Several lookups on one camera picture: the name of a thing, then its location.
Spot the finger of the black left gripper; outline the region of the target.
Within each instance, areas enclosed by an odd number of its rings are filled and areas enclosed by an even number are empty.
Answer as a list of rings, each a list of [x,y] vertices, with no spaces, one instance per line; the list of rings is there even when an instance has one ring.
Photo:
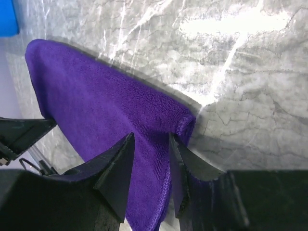
[[[53,119],[0,118],[0,164],[9,165],[56,126]]]

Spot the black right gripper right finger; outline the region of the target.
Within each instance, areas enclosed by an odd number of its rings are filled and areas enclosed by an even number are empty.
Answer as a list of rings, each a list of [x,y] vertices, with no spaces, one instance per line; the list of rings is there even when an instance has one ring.
[[[223,172],[169,136],[175,216],[182,231],[305,231],[306,170]]]

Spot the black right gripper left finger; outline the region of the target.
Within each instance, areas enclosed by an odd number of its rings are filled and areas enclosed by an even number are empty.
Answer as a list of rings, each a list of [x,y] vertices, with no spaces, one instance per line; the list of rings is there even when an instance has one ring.
[[[129,133],[61,175],[1,170],[1,230],[119,230],[125,220],[134,149],[134,134]]]

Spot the purple towel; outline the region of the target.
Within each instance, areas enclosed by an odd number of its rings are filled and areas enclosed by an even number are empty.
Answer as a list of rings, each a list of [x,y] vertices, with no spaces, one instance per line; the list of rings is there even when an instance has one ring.
[[[126,219],[134,231],[157,231],[171,197],[169,134],[188,144],[195,115],[143,82],[66,44],[36,39],[25,53],[39,109],[84,161],[135,136]]]

